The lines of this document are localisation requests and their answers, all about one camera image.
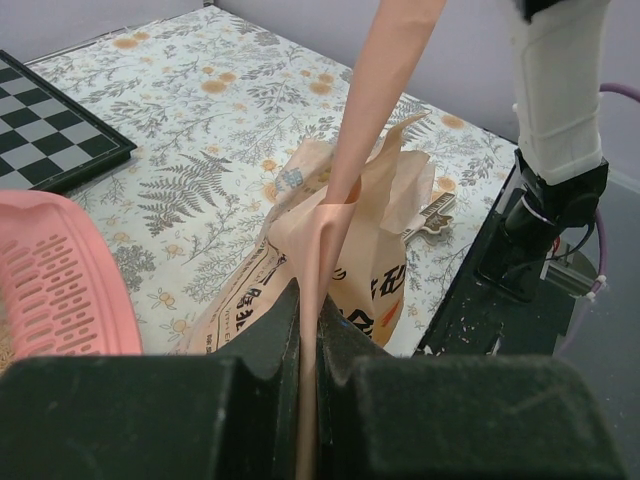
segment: table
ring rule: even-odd
[[[73,192],[115,256],[144,349],[167,353],[251,250],[274,179],[305,136],[334,141],[351,70],[217,7],[32,68],[133,140],[124,169]],[[453,234],[408,250],[406,305],[387,350],[410,355],[513,166],[513,146],[410,96],[406,148],[431,154]],[[196,182],[196,179],[207,179]]]

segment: chessboard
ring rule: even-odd
[[[66,193],[136,145],[0,50],[0,190]]]

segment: pink basket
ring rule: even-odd
[[[142,353],[111,252],[88,215],[64,197],[0,190],[0,293],[16,360]]]

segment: tablecloth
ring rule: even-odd
[[[129,288],[144,349],[167,353],[251,250],[274,179],[305,136],[334,141],[351,70],[211,6],[32,68],[133,140],[123,169],[73,192]],[[387,345],[410,355],[513,165],[513,146],[404,95],[426,117],[407,148],[455,192],[445,243],[409,247],[406,303]]]

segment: purple cable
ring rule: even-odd
[[[602,85],[600,85],[600,91],[603,93],[604,92],[617,93],[619,95],[622,95],[623,97],[630,98],[640,103],[640,90],[638,90],[637,88],[629,87],[628,85],[622,85],[620,83],[603,83]],[[606,272],[607,272],[608,251],[607,251],[607,234],[604,229],[604,222],[602,221],[602,215],[600,214],[599,209],[596,210],[596,228],[598,229],[598,247],[600,250],[600,261],[598,264],[598,278],[600,278],[601,276],[603,275],[606,276],[607,274]],[[602,287],[603,287],[603,284],[599,280],[596,280],[593,283],[593,286],[591,287],[590,293],[592,293],[593,295],[596,295]],[[580,313],[578,314],[575,320],[574,327],[568,333],[567,338],[562,343],[562,345],[560,345],[560,348],[558,348],[556,355],[562,355],[562,353],[564,353],[567,350],[567,348],[571,346],[574,339],[576,338],[578,330],[580,330],[580,327],[584,322],[587,310],[590,305],[591,305],[591,302],[585,302],[585,304],[582,306],[582,309],[580,310]]]

